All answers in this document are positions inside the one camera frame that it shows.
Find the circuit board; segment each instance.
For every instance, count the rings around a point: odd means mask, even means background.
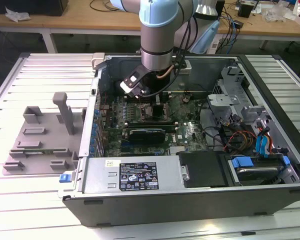
[[[186,99],[182,94],[172,95],[164,104],[163,116],[156,119],[159,123],[162,122],[162,125],[152,125],[147,122],[146,114],[147,108],[151,107],[150,103],[116,97],[111,103],[104,104],[101,110],[103,128],[108,139],[104,156],[164,156],[179,152],[176,150],[206,150],[206,139],[196,121],[198,103],[197,100]],[[127,136],[134,129],[164,129],[164,141],[154,144],[132,144]]]

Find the blue tab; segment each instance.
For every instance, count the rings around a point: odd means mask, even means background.
[[[255,150],[256,150],[257,153],[260,152],[261,140],[262,140],[262,136],[261,135],[256,138]]]
[[[231,160],[234,168],[238,167],[253,167],[254,163],[249,156],[237,156]]]
[[[61,174],[60,178],[59,178],[59,183],[63,184],[63,183],[71,183],[71,174]]]
[[[287,156],[283,156],[283,162],[284,164],[287,166],[287,165],[290,165],[290,160]]]
[[[266,154],[266,145],[267,145],[268,139],[266,137],[262,138],[262,143],[261,143],[261,147],[260,147],[260,154],[262,156],[264,156],[265,158],[268,157],[268,155]]]

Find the wooden table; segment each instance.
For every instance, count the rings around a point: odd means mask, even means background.
[[[49,53],[57,53],[52,34],[97,34],[97,35],[140,35],[140,20],[137,14],[113,11],[99,12],[90,8],[91,0],[69,0],[62,16],[31,15],[31,20],[13,22],[0,14],[0,30],[4,32],[40,33]],[[260,14],[249,18],[238,17],[237,11],[229,7],[234,0],[227,0],[225,7],[235,20],[244,23],[238,38],[250,40],[300,41],[300,25],[292,20],[265,22]],[[101,0],[93,7],[105,9]],[[215,40],[228,32],[223,19]]]

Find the metal slatted table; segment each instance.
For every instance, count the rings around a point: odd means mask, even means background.
[[[272,216],[93,229],[81,226],[58,198],[57,174],[2,175],[2,164],[24,122],[22,113],[25,106],[38,105],[44,113],[58,112],[51,99],[54,92],[65,91],[68,95],[67,104],[73,112],[81,112],[86,107],[95,74],[91,67],[91,57],[92,54],[31,54],[29,57],[21,57],[0,88],[0,239],[300,239],[300,201]],[[248,57],[258,68],[261,58]],[[271,63],[269,68],[277,67],[270,56],[264,59]],[[265,77],[264,81],[275,85],[273,81],[282,77],[274,76]],[[288,76],[284,77],[285,84],[300,85],[291,83]],[[273,91],[279,97],[287,92],[283,89],[279,92],[276,88]],[[299,101],[298,97],[293,95],[291,98]],[[288,114],[299,119],[296,112]],[[256,235],[243,236],[242,232],[247,231]]]

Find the power supply label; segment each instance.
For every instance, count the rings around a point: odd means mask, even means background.
[[[159,189],[157,164],[155,162],[121,163],[119,177],[121,191]]]

